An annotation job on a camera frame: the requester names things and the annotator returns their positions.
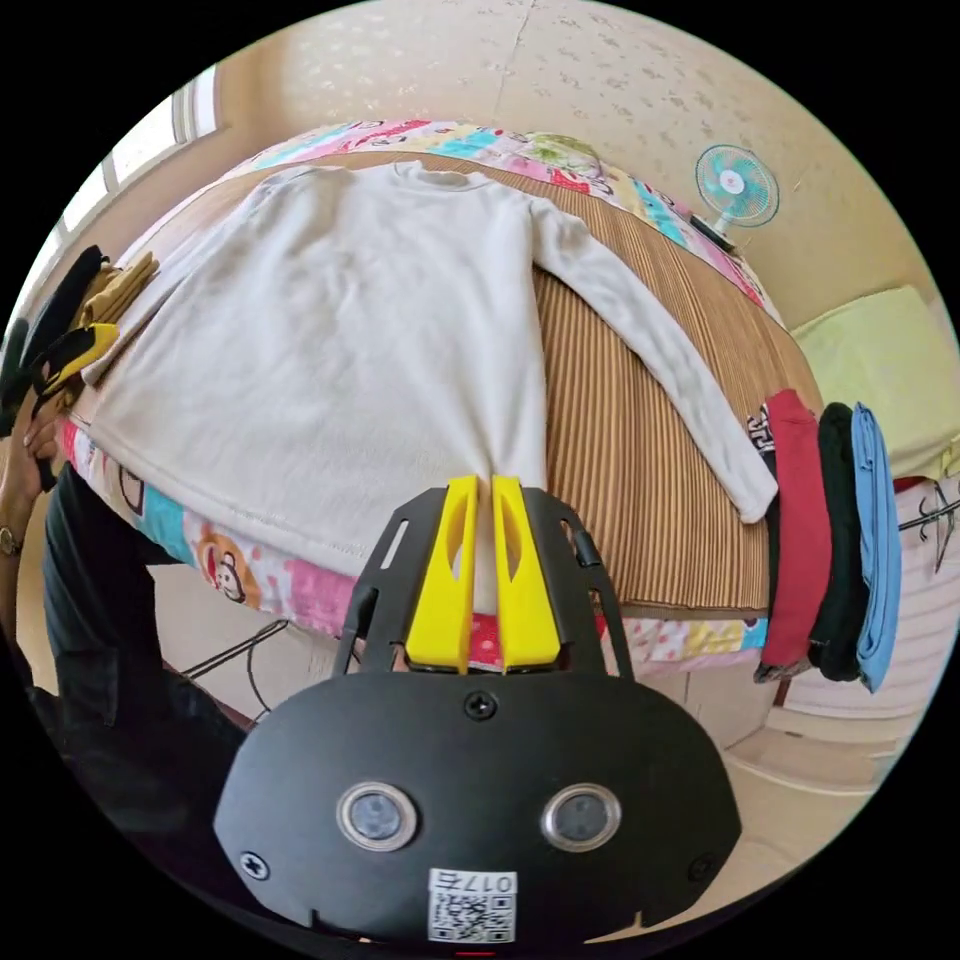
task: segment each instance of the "hand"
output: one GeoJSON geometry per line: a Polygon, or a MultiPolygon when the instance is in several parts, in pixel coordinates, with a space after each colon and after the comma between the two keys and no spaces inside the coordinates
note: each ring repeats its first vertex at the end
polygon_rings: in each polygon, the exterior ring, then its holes
{"type": "Polygon", "coordinates": [[[57,455],[58,420],[63,410],[63,394],[48,400],[31,419],[37,394],[31,387],[24,397],[10,435],[10,451],[0,480],[0,502],[4,514],[0,520],[21,537],[26,533],[26,523],[33,513],[33,506],[42,492],[40,470],[37,460],[53,459],[57,455]]]}

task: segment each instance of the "camera lens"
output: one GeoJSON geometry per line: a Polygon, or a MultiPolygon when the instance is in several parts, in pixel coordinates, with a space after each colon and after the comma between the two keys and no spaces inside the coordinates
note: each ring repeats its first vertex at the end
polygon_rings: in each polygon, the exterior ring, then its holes
{"type": "Polygon", "coordinates": [[[365,850],[388,853],[406,846],[417,829],[417,811],[410,798],[386,783],[360,783],[337,804],[343,835],[365,850]]]}
{"type": "Polygon", "coordinates": [[[547,840],[568,853],[603,846],[620,826],[617,798],[606,787],[578,783],[561,790],[547,804],[541,828],[547,840]]]}

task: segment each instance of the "pillow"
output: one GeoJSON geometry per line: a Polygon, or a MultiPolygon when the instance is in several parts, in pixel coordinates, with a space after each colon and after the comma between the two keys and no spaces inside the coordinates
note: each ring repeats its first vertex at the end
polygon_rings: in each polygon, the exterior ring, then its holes
{"type": "Polygon", "coordinates": [[[914,287],[861,297],[793,336],[825,404],[873,412],[894,477],[960,470],[960,347],[914,287]]]}

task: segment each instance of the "colorful quilt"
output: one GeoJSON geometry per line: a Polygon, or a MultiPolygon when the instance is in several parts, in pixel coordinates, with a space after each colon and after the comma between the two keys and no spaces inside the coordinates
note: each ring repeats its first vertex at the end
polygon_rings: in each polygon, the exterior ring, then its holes
{"type": "MultiPolygon", "coordinates": [[[[568,137],[547,133],[514,134],[491,127],[439,121],[363,121],[314,130],[270,147],[221,179],[358,150],[406,150],[457,157],[599,197],[629,211],[709,263],[781,323],[747,265],[726,255],[693,230],[683,219],[689,215],[686,208],[649,184],[605,163],[588,144],[568,137]]],[[[77,472],[116,513],[172,557],[199,570],[227,599],[288,619],[308,630],[339,633],[353,590],[354,581],[350,578],[254,543],[197,516],[144,484],[98,449],[73,422],[63,425],[61,448],[77,472]]],[[[637,675],[755,661],[767,632],[765,619],[628,618],[624,626],[637,675]]],[[[612,670],[609,632],[602,618],[598,620],[598,630],[612,670]]],[[[471,663],[481,669],[502,667],[495,618],[474,617],[471,663]]]]}
{"type": "MultiPolygon", "coordinates": [[[[114,512],[171,557],[199,570],[228,600],[308,630],[339,634],[352,579],[209,523],[143,483],[71,421],[63,423],[60,445],[67,460],[114,512]]],[[[637,675],[755,660],[767,633],[766,620],[628,618],[624,627],[637,675]]],[[[610,637],[602,618],[598,630],[612,670],[610,637]]],[[[502,667],[495,618],[474,617],[470,660],[481,669],[502,667]]]]}
{"type": "Polygon", "coordinates": [[[370,150],[433,153],[519,173],[599,197],[627,210],[726,277],[780,326],[783,321],[756,275],[690,226],[689,208],[605,163],[587,143],[554,133],[511,133],[440,120],[362,120],[321,127],[268,147],[221,179],[338,153],[370,150]]]}

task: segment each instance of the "label sticker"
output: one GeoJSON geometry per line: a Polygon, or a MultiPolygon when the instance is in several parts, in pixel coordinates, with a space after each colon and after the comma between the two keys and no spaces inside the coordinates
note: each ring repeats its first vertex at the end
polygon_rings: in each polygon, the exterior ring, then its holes
{"type": "Polygon", "coordinates": [[[430,871],[427,938],[436,943],[513,943],[517,875],[430,871]]]}

